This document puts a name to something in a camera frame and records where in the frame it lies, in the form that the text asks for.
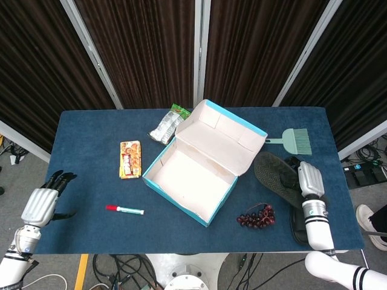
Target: snack package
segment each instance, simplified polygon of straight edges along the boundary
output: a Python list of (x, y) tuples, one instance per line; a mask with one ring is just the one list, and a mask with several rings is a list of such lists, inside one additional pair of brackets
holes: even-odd
[(141, 176), (141, 144), (139, 141), (120, 143), (120, 178), (138, 178)]
[(190, 116), (190, 112), (176, 104), (173, 104), (171, 110), (164, 116), (157, 128), (151, 131), (149, 136), (158, 142), (167, 145), (175, 133), (177, 125)]

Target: blue table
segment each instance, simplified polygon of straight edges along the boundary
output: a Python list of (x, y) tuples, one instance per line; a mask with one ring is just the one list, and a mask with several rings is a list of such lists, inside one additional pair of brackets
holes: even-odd
[[(236, 115), (279, 138), (286, 128), (307, 128), (313, 156), (300, 155), (320, 169), (331, 231), (337, 250), (363, 248), (348, 187), (323, 108), (230, 108)], [(78, 175), (59, 198), (57, 212), (77, 210), (71, 219), (42, 229), (38, 254), (70, 253), (232, 253), (306, 251), (290, 230), (290, 206), (254, 177), (242, 175), (208, 228), (147, 187), (141, 178), (119, 178), (121, 141), (139, 140), (143, 172), (164, 146), (151, 140), (165, 109), (66, 111), (57, 128), (47, 176), (64, 169)], [(262, 150), (286, 158), (281, 145)], [(242, 228), (236, 217), (257, 202), (271, 203), (276, 224)], [(144, 216), (105, 210), (107, 204), (145, 210)]]

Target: yellow floor tape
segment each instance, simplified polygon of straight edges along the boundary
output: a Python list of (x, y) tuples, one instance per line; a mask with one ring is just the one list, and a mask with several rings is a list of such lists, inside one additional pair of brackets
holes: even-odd
[(89, 259), (89, 254), (80, 255), (77, 280), (75, 282), (74, 290), (82, 290), (83, 288), (83, 282), (85, 281), (85, 274), (86, 274), (88, 259)]

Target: cardboard box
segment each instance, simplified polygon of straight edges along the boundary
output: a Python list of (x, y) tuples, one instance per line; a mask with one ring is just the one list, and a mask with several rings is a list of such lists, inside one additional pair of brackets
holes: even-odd
[(149, 166), (144, 182), (208, 226), (250, 167), (267, 133), (233, 113), (201, 101)]

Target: dry erase marker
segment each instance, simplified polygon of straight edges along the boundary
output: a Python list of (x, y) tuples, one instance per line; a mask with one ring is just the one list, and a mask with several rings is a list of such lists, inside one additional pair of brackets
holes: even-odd
[(112, 211), (121, 211), (122, 213), (134, 213), (134, 214), (140, 214), (140, 215), (144, 214), (143, 210), (136, 210), (134, 208), (128, 208), (128, 207), (118, 207), (116, 205), (111, 205), (111, 204), (108, 204), (106, 206), (106, 209), (112, 210)]

